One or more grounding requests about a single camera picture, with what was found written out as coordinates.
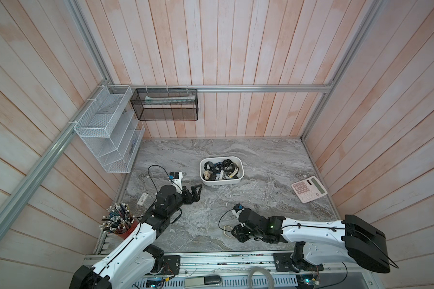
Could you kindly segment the black sport watch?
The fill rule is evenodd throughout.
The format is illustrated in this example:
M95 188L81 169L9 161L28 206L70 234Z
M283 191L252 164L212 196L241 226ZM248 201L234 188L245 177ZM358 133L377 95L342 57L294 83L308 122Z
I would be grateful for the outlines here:
M215 181L217 179L217 174L213 171L206 170L204 171L202 178L205 181Z

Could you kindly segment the small black band watch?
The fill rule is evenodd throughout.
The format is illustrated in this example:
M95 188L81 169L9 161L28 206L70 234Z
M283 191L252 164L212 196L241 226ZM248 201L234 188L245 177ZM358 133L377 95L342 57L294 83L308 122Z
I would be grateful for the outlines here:
M212 163L211 161L207 161L207 162L204 164L204 169L205 169L206 171L213 171L213 170L214 170L214 163Z

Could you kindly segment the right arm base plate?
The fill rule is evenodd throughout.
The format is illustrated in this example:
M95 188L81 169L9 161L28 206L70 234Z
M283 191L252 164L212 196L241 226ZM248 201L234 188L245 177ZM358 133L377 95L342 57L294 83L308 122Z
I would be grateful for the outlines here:
M323 271L322 264L315 266L304 260L297 258L294 253L274 253L273 260L277 272L318 272Z

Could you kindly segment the gold metal link watch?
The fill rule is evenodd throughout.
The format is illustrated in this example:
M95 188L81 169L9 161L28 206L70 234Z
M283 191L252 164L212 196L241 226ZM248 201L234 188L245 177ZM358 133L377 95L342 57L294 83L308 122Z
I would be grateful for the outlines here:
M227 173L227 177L229 179L238 179L238 173L239 173L239 168L238 167L234 167L232 172Z

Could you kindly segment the yellow cream band watch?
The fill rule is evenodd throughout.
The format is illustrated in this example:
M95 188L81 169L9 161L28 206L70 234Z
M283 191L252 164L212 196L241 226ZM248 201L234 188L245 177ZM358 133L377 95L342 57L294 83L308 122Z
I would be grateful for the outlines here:
M231 226L224 225L224 227L223 227L222 230L223 230L224 235L225 235L226 237L234 239L234 236L233 236L232 233L231 233L232 230L233 230L233 228L232 228Z

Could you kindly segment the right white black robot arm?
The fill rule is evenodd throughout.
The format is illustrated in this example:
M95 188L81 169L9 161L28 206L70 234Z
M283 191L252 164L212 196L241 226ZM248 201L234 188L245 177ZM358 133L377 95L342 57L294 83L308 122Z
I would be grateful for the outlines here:
M385 234L355 215L330 222L269 218L236 204L231 212L239 222L231 234L241 243L250 239L268 244L293 243L295 272L323 263L355 263L375 273L390 273L397 264L388 256Z

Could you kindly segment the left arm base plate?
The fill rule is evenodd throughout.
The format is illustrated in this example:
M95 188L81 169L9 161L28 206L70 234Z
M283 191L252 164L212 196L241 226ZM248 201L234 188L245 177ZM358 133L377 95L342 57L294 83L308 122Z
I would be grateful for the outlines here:
M180 272L181 256L179 255L164 255L155 259L150 275L177 275Z

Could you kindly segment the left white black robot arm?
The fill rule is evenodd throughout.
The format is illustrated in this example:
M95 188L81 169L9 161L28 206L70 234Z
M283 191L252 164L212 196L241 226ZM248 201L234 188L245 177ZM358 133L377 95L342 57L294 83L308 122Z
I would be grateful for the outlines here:
M132 233L108 256L92 267L81 266L73 275L71 289L128 289L150 272L165 273L164 251L153 245L172 223L171 217L182 205L199 202L202 185L164 185L155 203L147 210Z

